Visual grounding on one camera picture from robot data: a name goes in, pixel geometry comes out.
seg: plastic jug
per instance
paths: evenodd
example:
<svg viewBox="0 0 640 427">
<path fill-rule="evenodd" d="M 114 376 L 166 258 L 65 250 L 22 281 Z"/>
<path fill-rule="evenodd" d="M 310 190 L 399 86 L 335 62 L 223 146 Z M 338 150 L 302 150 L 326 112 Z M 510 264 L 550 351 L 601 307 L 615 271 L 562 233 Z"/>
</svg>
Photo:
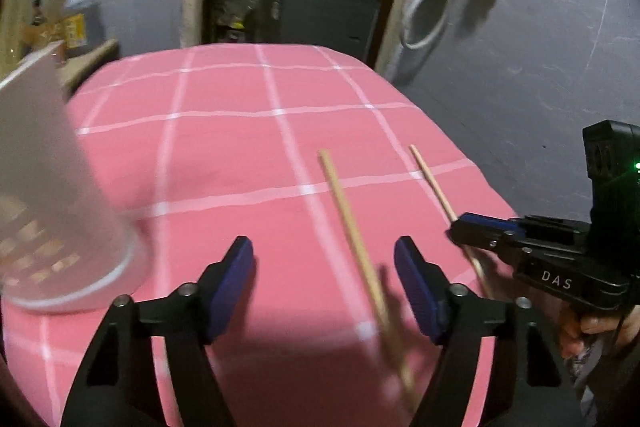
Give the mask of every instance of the plastic jug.
<svg viewBox="0 0 640 427">
<path fill-rule="evenodd" d="M 66 54 L 77 57 L 102 44 L 106 37 L 98 0 L 66 0 L 64 13 Z"/>
</svg>

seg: white cable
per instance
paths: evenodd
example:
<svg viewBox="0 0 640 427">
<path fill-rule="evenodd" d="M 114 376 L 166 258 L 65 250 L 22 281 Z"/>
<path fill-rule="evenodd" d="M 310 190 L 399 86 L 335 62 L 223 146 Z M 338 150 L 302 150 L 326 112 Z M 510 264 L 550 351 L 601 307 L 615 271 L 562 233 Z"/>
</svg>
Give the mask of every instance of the white cable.
<svg viewBox="0 0 640 427">
<path fill-rule="evenodd" d="M 444 28 L 444 25 L 447 22 L 447 19 L 449 18 L 450 7 L 453 0 L 446 1 L 444 8 L 442 10 L 442 14 L 438 19 L 438 22 L 433 27 L 433 29 L 429 33 L 427 33 L 427 35 L 423 39 L 417 42 L 409 42 L 411 30 L 413 29 L 413 26 L 414 26 L 413 25 L 414 16 L 418 7 L 420 6 L 420 4 L 422 4 L 422 1 L 424 0 L 413 0 L 413 2 L 411 3 L 411 5 L 408 7 L 407 11 L 404 14 L 404 19 L 402 20 L 402 32 L 400 33 L 400 42 L 405 48 L 409 50 L 420 50 L 422 48 L 427 48 L 427 47 L 430 47 L 435 42 L 435 39 L 440 35 L 440 33 Z"/>
</svg>

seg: wooden chopstick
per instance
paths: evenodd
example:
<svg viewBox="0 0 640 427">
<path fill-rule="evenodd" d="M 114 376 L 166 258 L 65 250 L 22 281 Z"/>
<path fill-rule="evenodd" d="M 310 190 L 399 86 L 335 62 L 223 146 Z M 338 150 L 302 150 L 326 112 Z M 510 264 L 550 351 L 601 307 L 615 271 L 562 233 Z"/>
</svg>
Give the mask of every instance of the wooden chopstick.
<svg viewBox="0 0 640 427">
<path fill-rule="evenodd" d="M 431 186 L 431 188 L 433 189 L 433 192 L 435 192 L 436 197 L 440 202 L 440 206 L 442 206 L 442 209 L 444 210 L 444 213 L 447 214 L 447 217 L 449 217 L 449 221 L 453 223 L 455 220 L 458 219 L 458 216 L 453 211 L 453 208 L 451 207 L 449 200 L 447 200 L 447 197 L 444 195 L 444 192 L 438 185 L 438 182 L 436 181 L 436 178 L 431 172 L 430 168 L 427 166 L 427 163 L 425 163 L 424 159 L 422 159 L 422 155 L 420 154 L 420 151 L 418 151 L 418 148 L 415 145 L 410 145 L 409 150 L 411 151 L 411 154 L 414 155 L 415 162 L 418 164 L 418 167 L 420 168 L 420 171 L 422 172 L 424 179 Z M 463 253 L 465 254 L 469 263 L 471 263 L 471 266 L 476 272 L 476 277 L 478 277 L 478 281 L 480 282 L 482 293 L 484 294 L 485 297 L 489 299 L 493 299 L 494 291 L 489 285 L 487 277 L 484 273 L 484 268 L 482 267 L 482 264 L 476 257 L 476 254 L 471 249 L 471 247 L 468 247 L 467 245 L 462 245 L 460 248 L 462 248 Z"/>
<path fill-rule="evenodd" d="M 404 357 L 404 347 L 402 346 L 402 340 L 399 332 L 394 328 L 389 314 L 388 305 L 386 303 L 385 294 L 376 274 L 376 270 L 373 268 L 369 254 L 358 230 L 356 220 L 351 212 L 351 206 L 349 201 L 340 185 L 338 174 L 335 171 L 334 163 L 331 160 L 329 152 L 321 150 L 318 153 L 320 164 L 327 183 L 331 188 L 334 195 L 334 200 L 338 206 L 342 224 L 344 226 L 344 232 L 349 241 L 351 251 L 356 258 L 356 264 L 362 277 L 367 296 L 369 297 L 369 303 L 376 316 L 376 322 L 382 336 L 382 341 L 385 344 L 386 350 L 391 357 L 391 362 L 394 366 L 398 377 L 402 383 L 402 394 L 406 405 L 411 413 L 414 413 L 418 406 L 418 396 L 415 392 L 414 375 L 411 373 L 411 369 Z"/>
</svg>

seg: table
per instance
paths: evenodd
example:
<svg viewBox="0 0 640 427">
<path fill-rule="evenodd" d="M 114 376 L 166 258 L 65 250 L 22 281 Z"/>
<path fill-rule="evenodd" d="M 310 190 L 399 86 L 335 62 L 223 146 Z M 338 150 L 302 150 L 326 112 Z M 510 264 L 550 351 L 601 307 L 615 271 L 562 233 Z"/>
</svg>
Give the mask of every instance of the table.
<svg viewBox="0 0 640 427">
<path fill-rule="evenodd" d="M 417 107 L 328 49 L 214 44 L 112 62 L 68 111 L 98 183 L 154 248 L 152 276 L 134 298 L 196 280 L 236 235 L 253 241 L 250 299 L 210 353 L 239 427 L 408 424 L 317 151 L 331 151 L 390 304 L 404 318 L 421 391 L 438 349 L 415 328 L 393 269 L 395 240 L 411 235 L 450 280 L 478 285 L 446 239 L 446 218 L 407 146 L 418 146 L 458 212 L 513 215 Z M 58 425 L 104 310 L 37 316 L 5 304 L 3 313 L 9 367 Z M 166 359 L 155 348 L 175 426 Z M 476 423 L 481 400 L 469 409 Z"/>
</svg>

